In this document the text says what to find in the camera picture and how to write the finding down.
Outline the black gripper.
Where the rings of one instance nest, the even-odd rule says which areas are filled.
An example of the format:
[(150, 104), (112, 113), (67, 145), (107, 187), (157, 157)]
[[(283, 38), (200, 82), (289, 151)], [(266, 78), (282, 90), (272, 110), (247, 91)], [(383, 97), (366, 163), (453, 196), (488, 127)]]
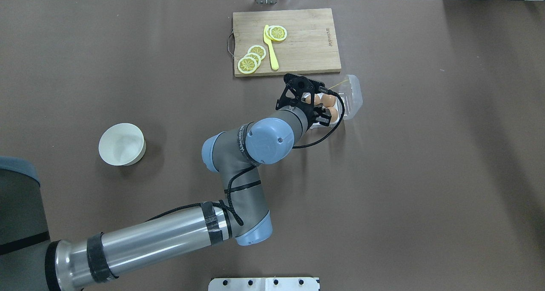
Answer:
[[(285, 74), (284, 83), (284, 91), (276, 101), (275, 109), (277, 111), (282, 108), (291, 111), (299, 109), (304, 115), (303, 119), (306, 120), (308, 127), (315, 124), (325, 127), (329, 126), (331, 115), (322, 104), (315, 103), (315, 96), (318, 93), (323, 93), (334, 95), (338, 99), (337, 93), (327, 89), (323, 82), (312, 80), (299, 74)], [(307, 94), (314, 96), (312, 104), (307, 104), (303, 101), (304, 96)]]

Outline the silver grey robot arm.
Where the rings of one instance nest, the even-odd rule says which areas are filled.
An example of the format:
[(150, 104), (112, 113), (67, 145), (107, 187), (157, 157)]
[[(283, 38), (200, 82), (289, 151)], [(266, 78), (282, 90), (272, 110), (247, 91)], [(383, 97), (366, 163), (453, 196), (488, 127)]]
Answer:
[(285, 74), (284, 83), (270, 117), (203, 143), (202, 160), (220, 174), (223, 200), (179, 206), (75, 244), (50, 239), (33, 164), (1, 157), (2, 291), (81, 291), (232, 238), (243, 246), (269, 238), (270, 210), (258, 167), (285, 158), (312, 124), (340, 123), (345, 112), (340, 95), (319, 80)]

